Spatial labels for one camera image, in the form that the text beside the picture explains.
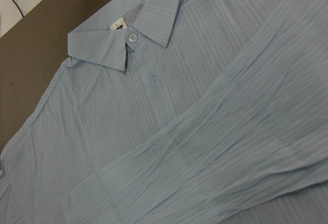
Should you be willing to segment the light blue button shirt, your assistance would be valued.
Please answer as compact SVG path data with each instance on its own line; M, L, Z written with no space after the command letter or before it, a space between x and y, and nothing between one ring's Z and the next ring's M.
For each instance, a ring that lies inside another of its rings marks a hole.
M68 55L1 223L327 223L327 0L112 0Z

